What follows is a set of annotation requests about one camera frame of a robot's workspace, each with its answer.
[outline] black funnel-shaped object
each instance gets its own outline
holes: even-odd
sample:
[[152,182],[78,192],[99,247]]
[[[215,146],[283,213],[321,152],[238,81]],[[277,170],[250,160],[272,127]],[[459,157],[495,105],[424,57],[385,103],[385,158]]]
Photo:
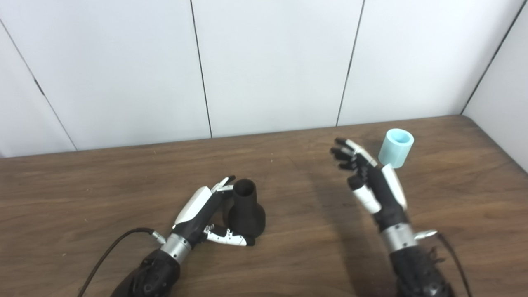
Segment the black funnel-shaped object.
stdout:
[[234,206],[229,211],[229,228],[243,236],[256,238],[266,227],[266,213],[257,203],[257,187],[248,179],[237,181],[233,186]]

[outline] wood grain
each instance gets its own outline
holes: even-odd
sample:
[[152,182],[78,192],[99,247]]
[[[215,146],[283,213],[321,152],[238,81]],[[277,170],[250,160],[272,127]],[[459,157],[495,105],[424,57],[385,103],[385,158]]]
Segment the wood grain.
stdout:
[[[328,153],[344,136],[377,155],[392,127],[416,138],[397,170],[415,228],[448,237],[475,296],[526,296],[528,176],[460,116],[2,159],[0,295],[75,296],[119,235],[166,234],[197,188],[236,174],[257,184],[264,234],[197,246],[172,296],[394,296],[374,224]],[[126,238],[86,296],[109,296],[154,248]],[[453,261],[440,268],[465,296]]]

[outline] light blue cup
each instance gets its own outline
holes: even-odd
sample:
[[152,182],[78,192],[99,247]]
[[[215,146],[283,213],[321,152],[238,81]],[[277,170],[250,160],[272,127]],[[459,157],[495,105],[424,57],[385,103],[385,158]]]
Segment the light blue cup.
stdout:
[[383,165],[390,163],[393,168],[400,168],[403,166],[413,143],[414,137],[411,133],[403,129],[390,129],[385,135],[378,160]]

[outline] metal wrist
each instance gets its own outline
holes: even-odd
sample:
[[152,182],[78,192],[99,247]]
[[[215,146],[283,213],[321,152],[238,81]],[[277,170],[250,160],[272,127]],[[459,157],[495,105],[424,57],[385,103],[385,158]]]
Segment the metal wrist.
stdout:
[[167,238],[161,250],[173,257],[178,263],[182,263],[185,257],[191,252],[191,245],[187,240],[178,234],[172,233]]
[[389,253],[418,245],[418,242],[414,238],[414,232],[412,231],[411,226],[405,223],[390,226],[381,232],[381,237],[383,238]]

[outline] robotic arm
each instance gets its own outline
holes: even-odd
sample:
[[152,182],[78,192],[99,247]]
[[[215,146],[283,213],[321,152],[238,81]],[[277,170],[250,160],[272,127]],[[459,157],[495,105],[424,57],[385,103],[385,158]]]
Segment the robotic arm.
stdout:
[[398,297],[454,297],[436,261],[418,243],[435,230],[415,234],[406,214],[407,201],[390,166],[381,166],[351,140],[337,138],[331,149],[341,169],[351,170],[348,186],[373,216],[396,274]]
[[211,189],[199,188],[176,218],[166,242],[143,259],[140,266],[118,285],[111,297],[167,297],[180,278],[180,265],[191,250],[205,240],[253,246],[254,238],[242,236],[225,227],[208,226],[222,200],[232,196],[233,186],[227,184],[234,179],[232,175]]

